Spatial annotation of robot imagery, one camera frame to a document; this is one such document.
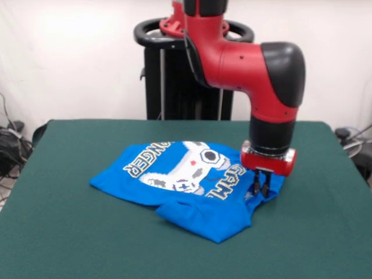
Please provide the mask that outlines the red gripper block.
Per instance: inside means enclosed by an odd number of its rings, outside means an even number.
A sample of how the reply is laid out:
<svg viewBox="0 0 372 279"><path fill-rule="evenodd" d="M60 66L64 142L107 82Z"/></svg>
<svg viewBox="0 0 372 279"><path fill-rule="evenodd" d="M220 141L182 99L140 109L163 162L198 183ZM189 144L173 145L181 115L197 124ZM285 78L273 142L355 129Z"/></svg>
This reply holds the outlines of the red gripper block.
<svg viewBox="0 0 372 279"><path fill-rule="evenodd" d="M272 173L288 177L294 168L297 150L289 148L282 156L266 156L254 151L251 142L245 140L241 147L241 164L246 169L255 170L252 184L252 194L256 196L260 190L265 198L269 197ZM263 170L265 181L261 189L260 170Z"/></svg>

